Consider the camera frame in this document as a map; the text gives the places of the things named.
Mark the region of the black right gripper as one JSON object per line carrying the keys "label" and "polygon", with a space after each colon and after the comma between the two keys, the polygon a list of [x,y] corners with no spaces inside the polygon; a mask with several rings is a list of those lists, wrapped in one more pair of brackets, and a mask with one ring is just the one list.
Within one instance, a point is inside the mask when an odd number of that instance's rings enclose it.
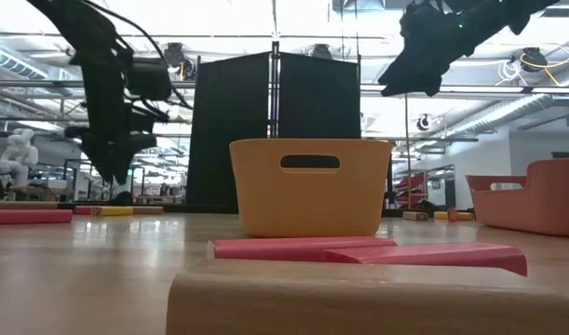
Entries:
{"label": "black right gripper", "polygon": [[[404,24],[404,49],[411,59],[442,59],[452,62],[469,57],[475,47],[463,40],[460,28],[450,21],[412,20]],[[392,62],[379,77],[378,83],[385,88],[383,97],[422,92],[433,97],[440,91],[445,64],[426,62],[421,70],[406,62]]]}

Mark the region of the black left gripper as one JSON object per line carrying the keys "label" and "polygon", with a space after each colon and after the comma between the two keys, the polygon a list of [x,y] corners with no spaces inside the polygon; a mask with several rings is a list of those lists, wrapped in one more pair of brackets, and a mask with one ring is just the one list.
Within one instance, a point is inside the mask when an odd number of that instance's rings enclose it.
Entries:
{"label": "black left gripper", "polygon": [[[169,72],[162,60],[71,60],[83,77],[86,126],[64,130],[67,138],[78,138],[82,152],[105,182],[113,178],[127,182],[137,151],[122,148],[156,146],[152,134],[157,121],[168,115],[150,103],[169,98]],[[109,155],[96,147],[121,147]]]}

